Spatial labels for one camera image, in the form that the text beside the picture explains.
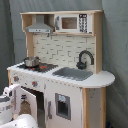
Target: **gray backdrop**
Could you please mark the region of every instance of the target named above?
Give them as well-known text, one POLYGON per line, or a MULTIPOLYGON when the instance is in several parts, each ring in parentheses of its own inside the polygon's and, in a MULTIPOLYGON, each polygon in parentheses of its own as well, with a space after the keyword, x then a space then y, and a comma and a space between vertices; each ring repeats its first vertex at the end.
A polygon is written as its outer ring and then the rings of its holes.
POLYGON ((8 86, 6 68, 14 64, 14 46, 9 2, 0 0, 0 94, 8 86))
POLYGON ((128 1, 127 0, 10 0, 15 62, 26 57, 21 12, 103 9, 103 69, 116 81, 107 87, 107 120, 114 128, 128 127, 128 1))

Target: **white cabinet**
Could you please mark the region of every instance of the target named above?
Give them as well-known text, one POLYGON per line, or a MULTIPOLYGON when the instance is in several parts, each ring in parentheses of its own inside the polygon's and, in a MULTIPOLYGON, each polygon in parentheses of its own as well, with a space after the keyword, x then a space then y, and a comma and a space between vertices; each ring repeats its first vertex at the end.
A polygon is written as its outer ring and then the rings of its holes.
POLYGON ((46 128, 82 128, 82 90, 50 80, 45 84, 46 128))

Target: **backsplash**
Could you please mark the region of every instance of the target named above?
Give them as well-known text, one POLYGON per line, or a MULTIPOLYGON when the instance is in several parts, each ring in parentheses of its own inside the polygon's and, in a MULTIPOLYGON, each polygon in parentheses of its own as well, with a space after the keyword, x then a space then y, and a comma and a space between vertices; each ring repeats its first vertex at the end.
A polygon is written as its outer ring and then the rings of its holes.
MULTIPOLYGON (((94 57, 95 37, 57 35, 47 37, 46 34, 34 34, 34 55, 42 62, 76 68, 79 53, 88 50, 94 57)), ((82 62, 87 62, 87 69, 94 70, 88 55, 82 56, 82 62)))

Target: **knob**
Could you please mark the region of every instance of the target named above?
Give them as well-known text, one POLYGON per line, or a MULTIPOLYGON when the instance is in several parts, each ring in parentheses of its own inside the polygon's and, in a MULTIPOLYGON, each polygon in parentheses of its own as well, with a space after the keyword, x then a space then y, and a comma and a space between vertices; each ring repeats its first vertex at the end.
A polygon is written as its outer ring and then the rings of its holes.
POLYGON ((14 77, 14 81, 17 82, 19 80, 18 76, 14 77))
POLYGON ((37 81, 32 82, 33 87, 36 87, 38 85, 37 81))
POLYGON ((84 63, 82 63, 82 62, 78 62, 76 66, 78 67, 78 69, 83 70, 83 69, 85 69, 85 68, 86 68, 86 62, 85 62, 85 64, 84 64, 84 63))

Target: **range hood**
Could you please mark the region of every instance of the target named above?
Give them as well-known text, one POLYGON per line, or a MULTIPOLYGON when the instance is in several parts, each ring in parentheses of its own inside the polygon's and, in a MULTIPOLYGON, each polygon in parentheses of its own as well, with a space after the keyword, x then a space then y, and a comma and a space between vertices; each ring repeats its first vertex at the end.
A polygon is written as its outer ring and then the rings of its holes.
POLYGON ((53 33, 53 28, 44 23, 44 15, 36 15, 36 23, 28 26, 26 32, 53 33))

